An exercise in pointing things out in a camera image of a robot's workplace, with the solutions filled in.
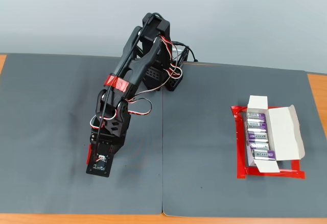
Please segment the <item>open cardboard box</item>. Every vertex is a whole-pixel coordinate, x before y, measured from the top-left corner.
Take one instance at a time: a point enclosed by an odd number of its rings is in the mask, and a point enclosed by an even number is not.
[[[269,146],[270,150],[275,151],[276,156],[276,160],[256,160],[247,142],[249,166],[257,166],[260,172],[279,172],[277,161],[304,157],[305,148],[301,138],[300,124],[293,105],[268,109],[266,96],[251,95],[247,113],[264,113],[266,115]]]

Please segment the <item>white wall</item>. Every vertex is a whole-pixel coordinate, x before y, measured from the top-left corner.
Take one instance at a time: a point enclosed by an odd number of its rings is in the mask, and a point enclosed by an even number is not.
[[[120,56],[154,11],[201,62],[327,73],[327,0],[0,0],[0,53]]]

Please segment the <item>white box lid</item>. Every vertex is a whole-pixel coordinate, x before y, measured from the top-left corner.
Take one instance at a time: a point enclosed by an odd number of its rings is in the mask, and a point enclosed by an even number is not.
[[[251,95],[247,109],[251,110],[267,110],[268,109],[268,98],[266,96]]]
[[[276,160],[303,158],[305,155],[305,148],[294,106],[272,108],[269,109],[268,113]]]
[[[256,167],[261,173],[277,173],[279,167],[275,160],[254,160]]]

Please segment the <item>red and white wire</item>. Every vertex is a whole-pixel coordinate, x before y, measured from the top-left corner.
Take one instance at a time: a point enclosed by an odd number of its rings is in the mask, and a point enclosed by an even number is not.
[[[161,38],[161,40],[163,41],[163,43],[165,44],[165,46],[166,46],[166,49],[167,49],[167,51],[168,51],[168,53],[169,53],[169,55],[170,55],[170,59],[172,59],[172,54],[171,54],[171,52],[170,52],[170,50],[169,50],[169,48],[168,48],[168,46],[167,46],[167,43],[173,45],[173,46],[176,48],[176,50],[177,50],[176,45],[174,45],[172,42],[168,41],[168,40],[167,40],[164,36],[162,36],[162,35],[160,35],[160,38]],[[137,97],[137,96],[140,95],[140,94],[143,94],[143,93],[146,93],[146,92],[151,92],[151,91],[157,90],[157,89],[159,89],[160,87],[164,86],[164,85],[168,82],[168,80],[172,77],[172,75],[174,74],[174,72],[176,71],[177,66],[174,66],[174,67],[175,67],[175,68],[174,68],[173,72],[169,75],[168,79],[166,79],[166,81],[163,82],[162,85],[160,85],[160,86],[158,86],[158,87],[156,87],[156,88],[154,88],[154,89],[151,89],[151,90],[144,90],[144,91],[141,91],[141,92],[139,92],[138,94],[136,94],[133,98],[131,98],[131,99],[127,99],[126,101],[128,101],[128,102],[129,102],[129,101],[132,101],[135,97]]]
[[[104,160],[104,156],[102,156],[102,155],[99,155],[99,158],[96,160],[96,162],[98,162],[99,160]]]
[[[139,99],[136,99],[136,100],[133,100],[133,101],[129,101],[128,103],[136,103],[137,101],[142,100],[142,99],[147,100],[150,103],[150,110],[148,112],[146,112],[146,113],[140,113],[140,112],[135,112],[135,111],[128,110],[128,113],[135,114],[135,115],[148,115],[149,113],[151,113],[151,111],[152,111],[152,102],[149,99],[146,99],[146,98],[142,97],[142,98],[139,98]]]
[[[116,117],[116,115],[117,115],[117,109],[115,109],[114,111],[115,111],[115,112],[114,112],[114,116],[113,116],[113,117],[111,117],[111,118],[103,117],[103,119],[105,119],[105,120],[112,120],[112,119],[114,119],[114,118]],[[95,117],[96,117],[96,115],[94,115],[93,118],[90,120],[90,126],[91,126],[93,129],[98,130],[99,127],[94,126],[93,123],[92,123],[92,120],[95,119]]]
[[[166,72],[168,73],[168,74],[170,74],[170,72],[173,72],[173,75],[174,76],[172,76],[172,78],[173,79],[179,79],[182,75],[183,75],[183,71],[182,71],[182,69],[180,68],[180,67],[177,67],[178,69],[179,69],[179,71],[180,71],[180,73],[176,73],[176,72],[174,72],[174,70],[170,67],[169,68],[169,70],[166,70]]]

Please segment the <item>black cable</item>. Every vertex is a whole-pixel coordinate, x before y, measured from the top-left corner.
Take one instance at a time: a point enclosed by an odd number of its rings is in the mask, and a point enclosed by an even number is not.
[[[197,59],[195,58],[195,56],[194,56],[193,51],[191,50],[191,48],[190,48],[189,46],[187,46],[186,44],[183,44],[183,43],[181,43],[181,42],[178,42],[178,41],[172,41],[172,43],[175,44],[175,45],[184,46],[185,48],[189,49],[190,52],[192,53],[192,56],[193,56],[194,62],[198,62],[198,60],[197,60]]]
[[[183,50],[182,53],[180,54],[180,57],[179,57],[179,59],[178,59],[178,61],[177,61],[177,66],[178,66],[178,67],[181,66],[182,62],[187,61],[186,59],[187,59],[187,55],[188,55],[188,53],[189,53],[189,49],[184,48],[184,50]]]
[[[121,65],[121,67],[118,69],[117,74],[114,74],[116,77],[119,76],[119,74],[120,74],[121,71],[123,70],[124,66],[126,65],[126,63],[127,63],[128,59],[129,59],[130,55],[133,53],[134,48],[137,46],[137,43],[138,43],[139,39],[141,38],[142,33],[144,32],[144,29],[145,29],[146,25],[148,24],[148,22],[150,21],[150,19],[151,19],[153,16],[155,16],[155,15],[157,15],[157,16],[163,18],[163,17],[162,17],[159,13],[157,13],[157,12],[152,13],[152,14],[148,17],[148,19],[146,20],[146,22],[145,22],[144,25],[142,26],[142,28],[141,28],[141,30],[140,30],[140,32],[139,32],[139,35],[138,35],[138,37],[136,38],[135,43],[133,44],[131,50],[130,50],[129,53],[127,54],[127,56],[126,56],[126,58],[125,58],[125,60],[124,60],[124,62],[123,62],[123,65]],[[107,106],[107,102],[108,102],[108,98],[109,98],[109,93],[110,93],[110,91],[111,91],[111,86],[109,86],[109,87],[107,88],[107,91],[106,91],[106,98],[105,98],[105,101],[104,101],[103,111],[102,111],[102,115],[101,115],[101,119],[100,119],[100,124],[99,124],[99,129],[98,129],[98,134],[97,134],[97,138],[96,138],[96,147],[95,147],[94,155],[93,155],[93,158],[94,158],[94,159],[96,158],[96,155],[97,155],[97,149],[98,149],[98,145],[99,145],[99,135],[100,135],[100,130],[101,130],[101,128],[102,128],[102,124],[103,124],[103,120],[104,120],[104,114],[105,114],[105,111],[106,111],[106,106]]]

